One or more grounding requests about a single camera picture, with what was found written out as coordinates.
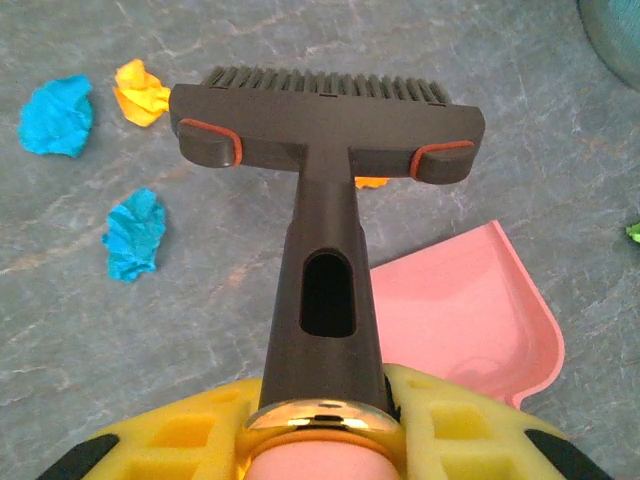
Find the green object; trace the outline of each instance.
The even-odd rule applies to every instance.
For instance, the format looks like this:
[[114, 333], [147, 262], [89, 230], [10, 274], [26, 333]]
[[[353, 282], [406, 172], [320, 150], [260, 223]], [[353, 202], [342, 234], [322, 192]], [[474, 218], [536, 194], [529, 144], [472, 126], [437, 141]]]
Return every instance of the green object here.
[[640, 243], [640, 223], [627, 227], [627, 235], [629, 235], [634, 242]]

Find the yellow paper scrap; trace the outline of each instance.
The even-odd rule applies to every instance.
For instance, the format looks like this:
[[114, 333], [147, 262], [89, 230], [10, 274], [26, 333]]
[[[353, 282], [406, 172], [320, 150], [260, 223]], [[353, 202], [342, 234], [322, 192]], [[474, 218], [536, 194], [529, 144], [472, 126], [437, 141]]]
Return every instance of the yellow paper scrap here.
[[387, 184], [384, 177], [356, 177], [356, 188], [380, 188]]
[[171, 90], [147, 73], [142, 60], [136, 58], [116, 72], [117, 87], [113, 92], [127, 120], [140, 127], [148, 127], [163, 112], [169, 111]]

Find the brush head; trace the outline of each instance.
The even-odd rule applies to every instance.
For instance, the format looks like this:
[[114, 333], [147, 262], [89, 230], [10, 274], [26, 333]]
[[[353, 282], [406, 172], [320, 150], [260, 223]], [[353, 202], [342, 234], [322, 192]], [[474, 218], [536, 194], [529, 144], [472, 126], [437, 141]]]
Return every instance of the brush head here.
[[216, 67], [202, 83], [209, 88], [255, 88], [283, 92], [319, 93], [351, 97], [387, 98], [425, 103], [450, 103], [446, 91], [436, 82], [423, 79], [376, 75], [312, 73], [307, 70], [276, 71], [251, 67]]
[[299, 171], [310, 152], [348, 157], [358, 177], [463, 180], [484, 134], [476, 107], [437, 83], [298, 70], [216, 67], [169, 98], [180, 151], [202, 166]]

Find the gray marble floor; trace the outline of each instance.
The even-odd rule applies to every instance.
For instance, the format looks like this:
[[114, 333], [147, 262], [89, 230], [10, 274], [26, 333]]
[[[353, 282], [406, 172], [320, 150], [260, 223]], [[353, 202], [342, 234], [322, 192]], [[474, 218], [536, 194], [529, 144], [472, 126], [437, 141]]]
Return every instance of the gray marble floor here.
[[[263, 367], [295, 175], [205, 171], [166, 116], [126, 122], [111, 85], [134, 57], [168, 86], [247, 63], [427, 77], [480, 106], [467, 181], [360, 195], [372, 264], [500, 220], [567, 343], [524, 409], [638, 478], [640, 245], [624, 226], [640, 221], [640, 94], [571, 0], [1, 0], [0, 477], [35, 478], [102, 426]], [[84, 155], [24, 152], [21, 105], [76, 73], [95, 87]], [[100, 235], [142, 185], [170, 226], [160, 270], [124, 285]]]

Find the dustpan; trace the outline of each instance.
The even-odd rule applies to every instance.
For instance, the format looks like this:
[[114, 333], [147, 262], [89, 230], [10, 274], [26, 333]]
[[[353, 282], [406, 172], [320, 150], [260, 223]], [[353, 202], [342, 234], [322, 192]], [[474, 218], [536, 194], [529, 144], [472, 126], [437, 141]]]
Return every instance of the dustpan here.
[[560, 373], [560, 328], [497, 221], [371, 272], [382, 359], [520, 408]]

